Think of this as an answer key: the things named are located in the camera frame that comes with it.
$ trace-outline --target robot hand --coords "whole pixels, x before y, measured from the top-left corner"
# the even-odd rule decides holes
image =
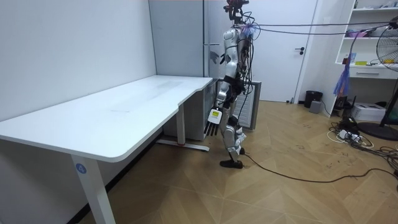
[[[220,125],[221,118],[223,117],[223,112],[219,108],[213,108],[210,111],[209,117],[207,119],[206,127],[204,133],[208,136],[217,135],[218,126]]]

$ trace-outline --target trash can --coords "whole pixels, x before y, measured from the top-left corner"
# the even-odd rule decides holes
[[[323,93],[319,91],[309,90],[305,92],[304,107],[310,108],[312,101],[321,101]]]

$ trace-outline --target robot leg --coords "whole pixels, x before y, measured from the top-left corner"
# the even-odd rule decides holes
[[[241,142],[246,137],[242,129],[238,127],[238,119],[232,115],[236,101],[231,106],[223,110],[223,118],[221,119],[220,129],[223,134],[223,141],[226,150],[230,156],[230,160],[221,161],[220,166],[227,168],[242,169],[243,164],[238,160],[240,154],[244,154],[244,149],[241,147]]]

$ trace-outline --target desk leg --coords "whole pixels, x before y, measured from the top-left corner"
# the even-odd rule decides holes
[[[97,224],[115,224],[97,161],[72,155],[83,190]]]
[[[210,148],[206,147],[206,146],[199,146],[199,145],[195,145],[195,144],[186,144],[185,143],[184,104],[181,104],[178,107],[176,119],[177,119],[177,142],[160,139],[157,141],[157,143],[168,144],[171,146],[187,147],[190,149],[199,149],[201,151],[207,151],[207,152],[210,150]]]

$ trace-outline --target desk surface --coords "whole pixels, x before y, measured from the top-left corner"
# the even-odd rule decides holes
[[[211,81],[162,75],[143,78],[0,122],[0,139],[121,161]]]

